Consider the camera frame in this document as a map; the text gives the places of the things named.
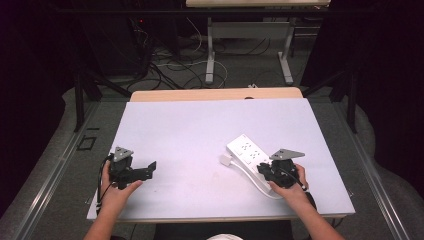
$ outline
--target table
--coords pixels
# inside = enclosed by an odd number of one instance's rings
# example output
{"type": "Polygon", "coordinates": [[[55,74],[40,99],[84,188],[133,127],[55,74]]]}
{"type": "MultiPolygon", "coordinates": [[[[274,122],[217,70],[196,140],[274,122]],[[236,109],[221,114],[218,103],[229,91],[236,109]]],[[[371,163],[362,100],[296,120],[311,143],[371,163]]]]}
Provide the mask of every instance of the table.
{"type": "MultiPolygon", "coordinates": [[[[218,8],[218,7],[299,7],[326,6],[330,0],[187,0],[188,7],[218,8]]],[[[288,22],[213,22],[208,18],[208,62],[206,66],[207,84],[213,83],[215,52],[214,38],[273,38],[284,39],[283,51],[278,52],[285,83],[293,84],[293,77],[287,62],[291,40],[294,34],[296,18],[288,22]]]]}
{"type": "MultiPolygon", "coordinates": [[[[297,88],[167,90],[134,93],[122,116],[111,152],[115,146],[131,149],[133,168],[157,161],[157,169],[118,221],[296,218],[283,199],[265,197],[237,168],[219,163],[226,144],[241,134],[267,154],[280,148],[306,154],[294,161],[307,169],[320,214],[355,212],[309,102],[297,88]]],[[[90,220],[96,218],[94,205],[90,220]]]]}

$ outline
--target black curtain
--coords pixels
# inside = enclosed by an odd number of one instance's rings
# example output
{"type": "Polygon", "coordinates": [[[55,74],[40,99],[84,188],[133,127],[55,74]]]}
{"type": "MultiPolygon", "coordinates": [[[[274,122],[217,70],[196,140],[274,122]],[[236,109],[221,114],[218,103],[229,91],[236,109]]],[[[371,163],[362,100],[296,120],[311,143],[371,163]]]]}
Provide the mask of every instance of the black curtain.
{"type": "Polygon", "coordinates": [[[0,216],[54,134],[62,95],[73,86],[52,24],[38,2],[0,3],[0,216]]]}
{"type": "Polygon", "coordinates": [[[424,197],[423,3],[333,0],[330,8],[371,5],[387,6],[381,15],[383,24],[373,26],[371,35],[364,33],[372,19],[324,20],[302,85],[313,86],[343,69],[358,50],[358,39],[368,41],[369,48],[361,58],[357,101],[375,131],[374,157],[424,197]]]}

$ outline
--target power strip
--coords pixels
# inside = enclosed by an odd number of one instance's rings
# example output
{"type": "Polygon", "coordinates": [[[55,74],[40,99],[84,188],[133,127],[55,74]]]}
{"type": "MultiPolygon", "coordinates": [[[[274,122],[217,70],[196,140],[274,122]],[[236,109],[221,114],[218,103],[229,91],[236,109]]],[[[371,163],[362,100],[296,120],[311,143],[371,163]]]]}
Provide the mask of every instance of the power strip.
{"type": "Polygon", "coordinates": [[[251,176],[258,187],[271,196],[278,196],[278,194],[271,189],[264,175],[258,172],[257,166],[259,164],[271,164],[272,162],[262,149],[253,143],[246,135],[242,134],[240,137],[227,144],[227,150],[230,152],[231,156],[237,160],[239,165],[251,176]]]}

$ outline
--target white cable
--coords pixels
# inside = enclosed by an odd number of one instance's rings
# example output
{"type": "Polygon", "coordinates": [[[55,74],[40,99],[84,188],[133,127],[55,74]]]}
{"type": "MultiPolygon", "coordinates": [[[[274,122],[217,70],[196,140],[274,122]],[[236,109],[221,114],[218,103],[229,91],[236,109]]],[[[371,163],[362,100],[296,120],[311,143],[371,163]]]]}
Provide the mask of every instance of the white cable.
{"type": "Polygon", "coordinates": [[[261,193],[263,193],[265,196],[272,198],[272,199],[282,199],[282,197],[273,197],[273,196],[269,195],[268,193],[266,193],[264,190],[262,190],[262,188],[258,186],[258,184],[255,182],[255,180],[253,180],[252,176],[250,176],[249,173],[247,173],[246,170],[244,170],[240,165],[238,165],[234,161],[231,161],[230,164],[240,168],[240,170],[242,170],[244,172],[244,174],[246,174],[249,177],[250,181],[252,181],[252,183],[256,186],[256,188],[259,191],[261,191],[261,193]]]}

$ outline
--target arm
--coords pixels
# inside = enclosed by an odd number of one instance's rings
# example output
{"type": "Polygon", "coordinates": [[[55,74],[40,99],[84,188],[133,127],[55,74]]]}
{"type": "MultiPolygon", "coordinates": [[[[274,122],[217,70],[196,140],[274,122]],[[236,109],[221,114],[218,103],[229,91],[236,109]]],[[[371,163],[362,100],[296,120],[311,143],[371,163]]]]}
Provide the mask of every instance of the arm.
{"type": "MultiPolygon", "coordinates": [[[[296,164],[300,181],[308,187],[305,177],[305,169],[296,164]]],[[[269,182],[272,190],[282,196],[287,204],[296,212],[305,224],[306,229],[314,240],[344,239],[311,205],[306,194],[299,184],[294,184],[288,189],[279,187],[274,182],[269,182]]]]}
{"type": "Polygon", "coordinates": [[[102,188],[101,193],[102,209],[94,221],[93,225],[88,230],[84,239],[110,239],[112,235],[112,229],[115,225],[115,221],[125,207],[130,195],[142,184],[142,181],[138,180],[131,183],[128,187],[123,190],[114,188],[109,180],[109,167],[110,162],[107,161],[102,173],[102,188]]]}

